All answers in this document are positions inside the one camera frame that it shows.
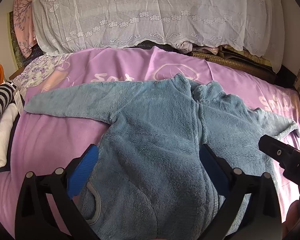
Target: metal zipper teeth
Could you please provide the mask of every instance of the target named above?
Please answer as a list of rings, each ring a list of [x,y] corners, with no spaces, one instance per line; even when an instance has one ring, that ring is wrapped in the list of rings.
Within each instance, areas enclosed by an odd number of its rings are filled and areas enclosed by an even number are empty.
[[[202,142],[202,123],[200,121],[199,118],[199,103],[196,102],[195,105],[195,112],[197,115],[197,122],[198,122],[198,140],[199,140],[199,147],[201,146],[201,142]],[[211,183],[212,185],[212,192],[213,192],[213,210],[212,210],[212,219],[214,219],[214,217],[217,215],[218,210],[219,210],[219,196],[218,196],[218,192],[216,190],[216,188],[214,187],[213,183]]]

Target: white clothing tag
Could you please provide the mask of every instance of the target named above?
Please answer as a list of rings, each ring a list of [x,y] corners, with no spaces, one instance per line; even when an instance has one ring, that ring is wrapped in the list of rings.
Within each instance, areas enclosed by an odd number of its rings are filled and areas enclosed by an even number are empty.
[[[21,113],[23,111],[23,104],[22,104],[22,100],[21,100],[21,96],[20,96],[19,90],[17,92],[15,92],[14,101],[16,102],[18,112],[21,115]]]

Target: crumpled pink cloth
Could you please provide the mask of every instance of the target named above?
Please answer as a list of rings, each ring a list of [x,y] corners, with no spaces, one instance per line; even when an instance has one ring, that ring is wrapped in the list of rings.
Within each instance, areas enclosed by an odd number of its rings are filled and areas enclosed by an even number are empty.
[[[19,47],[25,58],[37,44],[32,21],[32,0],[15,0],[13,3],[13,26]]]

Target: pink bedsheet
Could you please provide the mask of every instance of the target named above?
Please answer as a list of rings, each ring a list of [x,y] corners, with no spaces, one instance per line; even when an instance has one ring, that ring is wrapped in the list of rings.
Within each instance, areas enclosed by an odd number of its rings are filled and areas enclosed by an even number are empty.
[[[87,49],[74,53],[42,84],[27,90],[26,102],[37,93],[55,88],[99,81],[161,80],[176,73],[183,73],[198,83],[217,80],[226,93],[238,95],[247,106],[293,118],[300,126],[300,101],[295,91],[270,85],[241,71],[157,47],[151,50]],[[12,145],[11,172],[0,173],[0,221],[12,235],[18,193],[26,172],[43,175],[66,167],[90,143],[98,143],[106,129],[105,124],[93,120],[22,113]],[[284,142],[300,149],[300,138],[292,133]],[[285,220],[289,205],[298,199],[298,187],[282,177],[277,164],[275,167],[282,219]]]

